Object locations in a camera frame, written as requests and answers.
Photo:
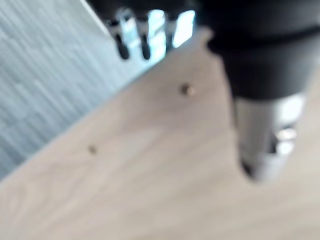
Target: plywood surface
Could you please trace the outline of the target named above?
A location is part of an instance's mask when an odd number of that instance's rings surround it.
[[[283,174],[252,184],[237,163],[221,63],[202,38],[6,178],[0,238],[319,239],[319,81]],[[192,97],[179,92],[186,82]]]

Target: floor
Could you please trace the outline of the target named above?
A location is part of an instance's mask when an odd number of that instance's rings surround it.
[[[122,61],[81,0],[0,1],[0,179],[164,56]]]

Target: silver metal part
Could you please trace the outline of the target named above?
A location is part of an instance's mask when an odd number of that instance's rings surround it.
[[[110,35],[113,37],[120,56],[127,60],[130,56],[129,48],[124,41],[123,24],[130,17],[130,11],[128,9],[121,8],[115,14],[113,19],[105,19],[103,21],[105,27],[108,29]]]
[[[143,17],[137,17],[136,28],[141,40],[141,48],[144,59],[148,60],[151,57],[151,49],[149,46],[149,16],[146,14]]]
[[[265,181],[279,174],[294,149],[293,127],[304,104],[303,94],[259,101],[235,98],[240,159],[252,179]]]
[[[178,18],[179,16],[176,16],[176,17],[166,16],[165,23],[164,23],[166,52],[170,51],[173,48],[173,41],[174,41],[175,33],[177,30]]]

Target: screw hole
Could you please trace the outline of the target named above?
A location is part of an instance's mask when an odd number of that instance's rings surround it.
[[[186,96],[194,96],[196,93],[196,90],[189,83],[185,83],[181,86],[181,92],[183,95],[186,95]]]
[[[97,154],[97,148],[95,146],[92,146],[92,145],[89,146],[88,150],[92,155],[96,155]]]

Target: wooden board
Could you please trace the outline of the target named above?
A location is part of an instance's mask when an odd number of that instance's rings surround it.
[[[1,239],[319,239],[319,81],[294,156],[277,181],[254,184],[239,168],[224,72],[205,38],[6,178]],[[194,96],[181,94],[184,83]]]

